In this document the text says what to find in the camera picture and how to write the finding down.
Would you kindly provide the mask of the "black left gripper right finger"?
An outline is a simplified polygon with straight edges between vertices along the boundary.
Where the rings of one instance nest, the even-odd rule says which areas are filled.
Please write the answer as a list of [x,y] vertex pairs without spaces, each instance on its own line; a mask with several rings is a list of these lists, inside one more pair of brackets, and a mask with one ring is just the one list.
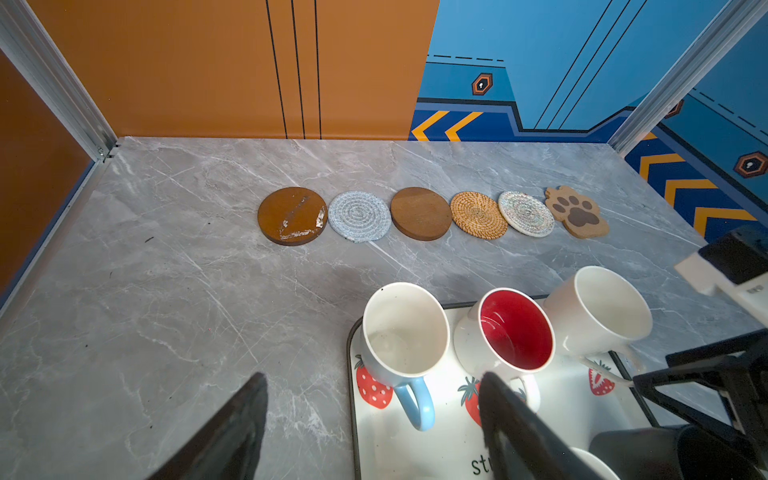
[[493,372],[482,377],[479,410],[495,479],[599,477]]

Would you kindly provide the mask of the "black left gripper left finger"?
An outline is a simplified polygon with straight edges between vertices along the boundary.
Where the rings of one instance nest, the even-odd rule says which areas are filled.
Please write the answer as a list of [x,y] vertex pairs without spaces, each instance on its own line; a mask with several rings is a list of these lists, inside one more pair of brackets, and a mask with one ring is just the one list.
[[268,383],[255,373],[153,479],[252,479],[260,460]]

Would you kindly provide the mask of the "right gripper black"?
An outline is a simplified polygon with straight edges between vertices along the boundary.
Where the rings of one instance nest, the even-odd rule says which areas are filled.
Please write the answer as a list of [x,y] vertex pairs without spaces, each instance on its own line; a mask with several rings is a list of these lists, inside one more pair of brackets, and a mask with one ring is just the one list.
[[[716,437],[753,462],[767,460],[767,330],[765,328],[666,356],[665,369],[636,375],[635,390]],[[724,423],[660,391],[695,383],[716,392]]]

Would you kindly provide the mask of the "cork paw print coaster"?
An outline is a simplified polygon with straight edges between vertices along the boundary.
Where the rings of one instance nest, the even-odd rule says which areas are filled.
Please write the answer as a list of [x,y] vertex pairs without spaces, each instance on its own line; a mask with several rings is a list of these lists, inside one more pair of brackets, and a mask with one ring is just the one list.
[[610,232],[610,226],[593,199],[569,186],[548,187],[545,196],[545,205],[554,219],[561,222],[574,237],[590,239],[606,236]]

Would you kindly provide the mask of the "white multicolour woven rope coaster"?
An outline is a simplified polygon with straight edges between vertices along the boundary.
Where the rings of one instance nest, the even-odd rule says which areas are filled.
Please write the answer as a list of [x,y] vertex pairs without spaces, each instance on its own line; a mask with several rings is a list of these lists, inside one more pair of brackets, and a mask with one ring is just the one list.
[[524,235],[543,238],[554,230],[554,216],[544,203],[531,195],[505,191],[499,195],[497,204],[507,223]]

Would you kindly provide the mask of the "woven rattan round coaster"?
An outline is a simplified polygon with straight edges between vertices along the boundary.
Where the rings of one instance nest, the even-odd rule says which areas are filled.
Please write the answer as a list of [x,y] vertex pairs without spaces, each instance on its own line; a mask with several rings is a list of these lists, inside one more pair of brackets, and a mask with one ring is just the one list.
[[483,240],[496,240],[505,235],[508,223],[497,202],[479,192],[465,191],[450,202],[453,222],[465,233]]

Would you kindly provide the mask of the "dark scratched wooden coaster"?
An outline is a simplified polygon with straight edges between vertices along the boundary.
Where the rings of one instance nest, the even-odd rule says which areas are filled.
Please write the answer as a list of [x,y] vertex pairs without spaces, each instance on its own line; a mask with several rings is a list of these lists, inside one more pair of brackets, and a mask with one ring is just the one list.
[[287,187],[268,195],[259,205],[262,233],[283,246],[300,246],[319,237],[328,221],[328,207],[313,190]]

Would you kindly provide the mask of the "brown round wooden coaster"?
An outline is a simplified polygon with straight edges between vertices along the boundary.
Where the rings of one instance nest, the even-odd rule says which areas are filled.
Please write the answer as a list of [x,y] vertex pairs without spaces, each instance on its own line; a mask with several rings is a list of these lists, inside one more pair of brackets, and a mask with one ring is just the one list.
[[452,224],[447,201],[422,187],[398,191],[391,200],[390,211],[397,229],[415,240],[437,240],[448,232]]

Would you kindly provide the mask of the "grey blue rope coaster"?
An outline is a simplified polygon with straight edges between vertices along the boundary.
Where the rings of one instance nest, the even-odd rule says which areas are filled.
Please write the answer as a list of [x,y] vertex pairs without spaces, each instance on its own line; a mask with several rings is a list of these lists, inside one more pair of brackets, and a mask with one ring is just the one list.
[[383,238],[392,220],[389,208],[379,197],[363,191],[347,191],[331,201],[329,223],[346,240],[365,243]]

